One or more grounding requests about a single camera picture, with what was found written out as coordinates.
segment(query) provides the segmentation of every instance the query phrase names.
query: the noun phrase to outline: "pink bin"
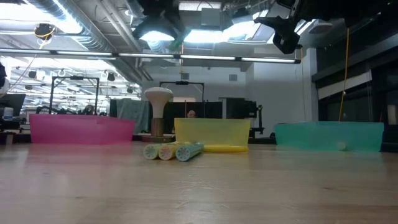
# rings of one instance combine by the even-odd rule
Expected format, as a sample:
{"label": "pink bin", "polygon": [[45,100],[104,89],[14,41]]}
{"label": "pink bin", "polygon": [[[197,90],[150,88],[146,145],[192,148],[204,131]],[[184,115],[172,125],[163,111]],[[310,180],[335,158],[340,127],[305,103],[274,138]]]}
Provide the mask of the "pink bin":
{"label": "pink bin", "polygon": [[41,144],[117,144],[131,142],[134,121],[106,116],[32,114],[30,135]]}

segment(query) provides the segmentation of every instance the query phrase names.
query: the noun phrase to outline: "person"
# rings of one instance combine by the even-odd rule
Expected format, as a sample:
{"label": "person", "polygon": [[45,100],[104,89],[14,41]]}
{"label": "person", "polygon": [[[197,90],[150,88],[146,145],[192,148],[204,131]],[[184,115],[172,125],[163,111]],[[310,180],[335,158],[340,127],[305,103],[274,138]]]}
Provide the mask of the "person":
{"label": "person", "polygon": [[[194,110],[190,110],[187,113],[187,118],[196,118],[196,117],[197,117],[197,114],[196,114],[196,112]],[[172,134],[175,134],[175,128],[174,127],[172,129]]]}
{"label": "person", "polygon": [[194,110],[190,110],[187,114],[187,118],[196,118],[197,114]]}

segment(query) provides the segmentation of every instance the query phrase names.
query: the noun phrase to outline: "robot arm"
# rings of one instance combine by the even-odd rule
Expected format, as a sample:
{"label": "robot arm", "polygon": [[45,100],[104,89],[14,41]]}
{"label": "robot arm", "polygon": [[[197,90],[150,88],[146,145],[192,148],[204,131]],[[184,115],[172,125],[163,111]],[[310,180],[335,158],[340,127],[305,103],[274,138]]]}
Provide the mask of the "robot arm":
{"label": "robot arm", "polygon": [[300,36],[294,29],[302,19],[328,21],[332,18],[343,18],[346,27],[351,27],[365,17],[376,15],[394,4],[389,0],[276,0],[276,3],[290,9],[287,19],[279,16],[258,17],[254,22],[275,30],[273,42],[284,54],[291,54],[296,49]]}

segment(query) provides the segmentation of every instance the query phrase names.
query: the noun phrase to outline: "computer screen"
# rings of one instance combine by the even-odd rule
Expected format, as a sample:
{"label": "computer screen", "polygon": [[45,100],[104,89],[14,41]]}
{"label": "computer screen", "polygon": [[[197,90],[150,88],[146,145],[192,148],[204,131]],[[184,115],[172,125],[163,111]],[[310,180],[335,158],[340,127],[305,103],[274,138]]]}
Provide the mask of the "computer screen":
{"label": "computer screen", "polygon": [[14,109],[13,116],[19,116],[26,94],[6,94],[0,98],[0,106]]}

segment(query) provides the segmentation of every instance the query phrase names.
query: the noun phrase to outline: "teal marker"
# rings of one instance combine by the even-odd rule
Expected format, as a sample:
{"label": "teal marker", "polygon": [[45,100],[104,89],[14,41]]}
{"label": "teal marker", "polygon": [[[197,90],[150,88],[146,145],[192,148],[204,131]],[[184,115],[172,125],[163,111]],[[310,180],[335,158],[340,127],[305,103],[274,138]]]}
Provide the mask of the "teal marker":
{"label": "teal marker", "polygon": [[175,157],[181,162],[187,162],[192,157],[203,152],[204,146],[201,143],[195,143],[193,145],[180,146],[175,152]]}

